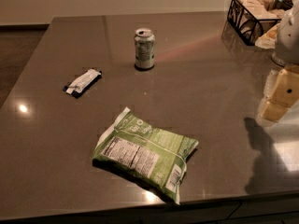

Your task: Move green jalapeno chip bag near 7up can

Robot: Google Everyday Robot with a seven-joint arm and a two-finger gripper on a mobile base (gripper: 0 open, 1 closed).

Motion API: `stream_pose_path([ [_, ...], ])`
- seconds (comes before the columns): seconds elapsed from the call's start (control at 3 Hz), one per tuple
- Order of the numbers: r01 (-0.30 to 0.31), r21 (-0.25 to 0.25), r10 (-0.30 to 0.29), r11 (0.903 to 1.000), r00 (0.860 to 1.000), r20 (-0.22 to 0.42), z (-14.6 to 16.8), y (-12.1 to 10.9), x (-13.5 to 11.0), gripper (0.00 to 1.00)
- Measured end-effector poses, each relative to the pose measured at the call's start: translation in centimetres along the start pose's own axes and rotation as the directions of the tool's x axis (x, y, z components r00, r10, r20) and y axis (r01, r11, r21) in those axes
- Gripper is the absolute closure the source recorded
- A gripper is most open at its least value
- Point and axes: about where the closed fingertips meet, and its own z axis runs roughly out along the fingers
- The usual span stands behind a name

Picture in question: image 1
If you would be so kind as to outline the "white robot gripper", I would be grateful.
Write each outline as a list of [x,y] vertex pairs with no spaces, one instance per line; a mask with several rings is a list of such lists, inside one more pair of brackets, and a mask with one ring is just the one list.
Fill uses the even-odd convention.
[[[280,65],[299,64],[299,0],[291,0],[278,25],[275,50],[272,60]],[[282,69],[271,92],[270,101],[263,105],[261,116],[270,121],[279,121],[299,99],[299,72],[297,69]]]

